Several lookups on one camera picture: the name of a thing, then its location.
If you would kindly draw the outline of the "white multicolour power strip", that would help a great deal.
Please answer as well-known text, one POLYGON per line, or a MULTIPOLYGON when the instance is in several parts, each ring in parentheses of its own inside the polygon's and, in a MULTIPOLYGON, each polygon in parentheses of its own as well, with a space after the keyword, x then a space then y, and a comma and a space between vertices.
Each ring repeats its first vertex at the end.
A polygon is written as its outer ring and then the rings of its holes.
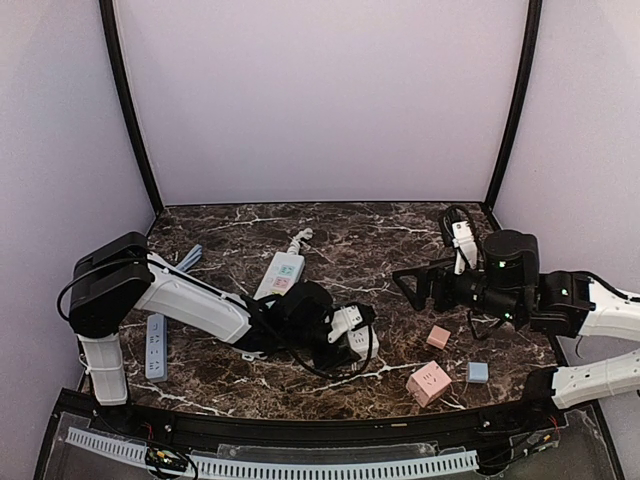
POLYGON ((261 307, 255 303, 272 294, 284 295, 299 280, 304 265, 305 259, 299 254, 297 247, 290 247, 285 252, 276 252, 273 256, 253 300, 248 304, 251 329, 234 347, 245 361, 265 359, 272 351, 278 350, 278 343, 273 342, 273 338, 260 322, 254 321, 255 316, 261 318, 261 307))

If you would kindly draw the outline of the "white cube socket adapter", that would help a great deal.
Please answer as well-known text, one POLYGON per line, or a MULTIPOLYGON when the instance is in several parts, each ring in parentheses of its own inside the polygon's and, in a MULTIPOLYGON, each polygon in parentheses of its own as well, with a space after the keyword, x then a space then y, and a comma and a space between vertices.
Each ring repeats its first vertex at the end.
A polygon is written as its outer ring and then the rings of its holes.
POLYGON ((376 358, 379 351, 379 340, 374 329, 364 326, 347 333, 348 346, 357 360, 364 361, 367 355, 376 358))

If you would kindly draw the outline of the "large pink cube adapter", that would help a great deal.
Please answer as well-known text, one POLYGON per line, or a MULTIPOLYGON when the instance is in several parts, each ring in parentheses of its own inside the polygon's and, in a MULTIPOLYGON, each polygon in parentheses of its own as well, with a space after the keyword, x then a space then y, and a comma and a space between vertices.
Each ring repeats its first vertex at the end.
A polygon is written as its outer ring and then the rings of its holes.
POLYGON ((431 361, 412 373, 406 383, 406 389, 421 408, 439 398, 451 385, 449 375, 436 361, 431 361))

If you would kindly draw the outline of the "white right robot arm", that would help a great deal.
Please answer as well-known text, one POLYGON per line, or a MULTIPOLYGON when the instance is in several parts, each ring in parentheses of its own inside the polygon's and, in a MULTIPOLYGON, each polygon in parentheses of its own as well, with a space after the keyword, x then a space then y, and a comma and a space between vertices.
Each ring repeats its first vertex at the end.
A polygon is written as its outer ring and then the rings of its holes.
MULTIPOLYGON (((450 258, 398 270, 392 278, 416 311, 431 301, 439 312, 461 306, 469 315, 491 316, 496 327, 510 323, 554 337, 638 341, 638 295, 591 272, 540 272, 534 235, 495 231, 484 240, 482 257, 482 269, 459 270, 450 258)), ((639 353, 632 351, 578 367, 535 370, 526 379, 523 399, 565 410, 638 388, 639 353)))

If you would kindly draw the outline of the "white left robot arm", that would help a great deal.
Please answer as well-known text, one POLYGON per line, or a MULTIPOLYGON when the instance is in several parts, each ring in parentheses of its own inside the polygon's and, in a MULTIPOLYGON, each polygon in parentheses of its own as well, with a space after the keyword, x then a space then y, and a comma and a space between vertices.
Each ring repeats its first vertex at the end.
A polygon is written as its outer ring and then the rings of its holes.
POLYGON ((133 310, 201 330, 247 359, 286 351, 307 372, 332 381, 350 379, 342 367, 364 371, 379 348, 375 312, 359 302, 337 304, 321 285, 302 279, 300 249, 312 236, 304 229, 274 254, 253 296, 225 292, 170 265, 138 232, 80 259, 59 294, 70 303, 57 310, 81 344, 97 402, 128 401, 119 330, 133 310))

